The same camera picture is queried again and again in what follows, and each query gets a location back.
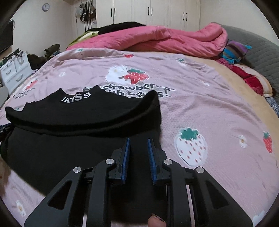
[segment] white strawberry print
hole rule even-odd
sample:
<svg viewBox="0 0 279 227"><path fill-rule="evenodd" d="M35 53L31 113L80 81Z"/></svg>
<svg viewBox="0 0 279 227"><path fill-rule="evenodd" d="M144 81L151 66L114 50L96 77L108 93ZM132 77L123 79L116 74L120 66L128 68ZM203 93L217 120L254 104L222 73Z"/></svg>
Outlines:
<svg viewBox="0 0 279 227"><path fill-rule="evenodd" d="M177 62L180 63L181 65L187 65L187 63L185 62L185 60L183 58L178 59Z"/></svg>
<svg viewBox="0 0 279 227"><path fill-rule="evenodd" d="M180 130L175 138L176 150L180 157L191 167L200 166L207 157L207 143L198 130Z"/></svg>
<svg viewBox="0 0 279 227"><path fill-rule="evenodd" d="M84 54L83 51L84 51L83 48L77 49L77 50L75 51L76 57L77 57L78 59L81 59L81 58L83 57L83 54Z"/></svg>

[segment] red strawberry print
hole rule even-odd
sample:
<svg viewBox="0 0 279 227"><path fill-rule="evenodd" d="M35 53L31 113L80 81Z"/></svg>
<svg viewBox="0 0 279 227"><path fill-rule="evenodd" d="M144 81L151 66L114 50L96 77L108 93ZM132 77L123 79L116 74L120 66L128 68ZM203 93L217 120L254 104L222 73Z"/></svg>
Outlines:
<svg viewBox="0 0 279 227"><path fill-rule="evenodd" d="M149 76L145 74L144 71L137 70L137 69L130 69L128 74L124 76L125 80L130 79L131 84L136 84L139 81L144 81L149 79Z"/></svg>
<svg viewBox="0 0 279 227"><path fill-rule="evenodd" d="M134 56L134 54L126 54L124 55L125 58L132 58Z"/></svg>
<svg viewBox="0 0 279 227"><path fill-rule="evenodd" d="M32 87L35 85L35 83L37 83L37 81L38 81L38 79L32 81L32 82L30 83L30 85L28 85L28 86L25 88L25 90L28 90L28 89L32 88Z"/></svg>
<svg viewBox="0 0 279 227"><path fill-rule="evenodd" d="M272 153L272 139L268 132L264 132L263 141L269 153Z"/></svg>

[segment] strawberry leaf print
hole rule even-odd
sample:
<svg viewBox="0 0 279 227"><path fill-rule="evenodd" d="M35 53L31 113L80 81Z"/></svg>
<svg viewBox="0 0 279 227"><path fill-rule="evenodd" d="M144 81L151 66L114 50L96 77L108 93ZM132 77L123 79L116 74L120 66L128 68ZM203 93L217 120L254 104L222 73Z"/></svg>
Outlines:
<svg viewBox="0 0 279 227"><path fill-rule="evenodd" d="M197 139L198 134L198 130L192 130L191 128L182 129L180 131L180 138L185 140Z"/></svg>
<svg viewBox="0 0 279 227"><path fill-rule="evenodd" d="M269 133L268 133L268 132L266 132L266 133L264 132L264 133L263 133L263 137L264 137L265 139L267 139L267 138L269 137Z"/></svg>
<svg viewBox="0 0 279 227"><path fill-rule="evenodd" d="M136 73L140 73L140 74L144 74L145 73L145 71L141 71L141 70L134 69L134 68L128 70L128 73L132 73L132 72L136 72Z"/></svg>

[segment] white drawer unit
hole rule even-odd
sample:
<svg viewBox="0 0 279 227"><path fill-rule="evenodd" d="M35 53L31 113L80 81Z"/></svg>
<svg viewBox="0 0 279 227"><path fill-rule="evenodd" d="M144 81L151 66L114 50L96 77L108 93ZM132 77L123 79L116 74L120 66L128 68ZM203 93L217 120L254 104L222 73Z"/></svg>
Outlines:
<svg viewBox="0 0 279 227"><path fill-rule="evenodd" d="M30 64L28 63L27 65L25 65L25 68L23 68L21 71L15 74L8 81L4 82L4 85L9 90L9 94L11 94L17 88L18 85L20 85L28 76L30 76L32 72L33 70L31 69Z"/></svg>
<svg viewBox="0 0 279 227"><path fill-rule="evenodd" d="M1 68L2 82L6 82L9 78L16 74L14 62L10 62Z"/></svg>
<svg viewBox="0 0 279 227"><path fill-rule="evenodd" d="M32 72L27 54L23 51L0 68L0 77L11 94Z"/></svg>
<svg viewBox="0 0 279 227"><path fill-rule="evenodd" d="M17 57L13 62L15 63L16 70L20 71L28 64L27 54L23 52L22 57Z"/></svg>

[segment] striped pillow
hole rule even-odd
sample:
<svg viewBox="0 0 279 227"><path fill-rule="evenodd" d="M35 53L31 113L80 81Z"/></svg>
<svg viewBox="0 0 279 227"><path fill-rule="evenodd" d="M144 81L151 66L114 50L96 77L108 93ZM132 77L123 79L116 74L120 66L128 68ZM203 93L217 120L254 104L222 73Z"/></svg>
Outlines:
<svg viewBox="0 0 279 227"><path fill-rule="evenodd" d="M226 59L230 64L238 63L251 48L251 46L229 40L222 53L222 58Z"/></svg>

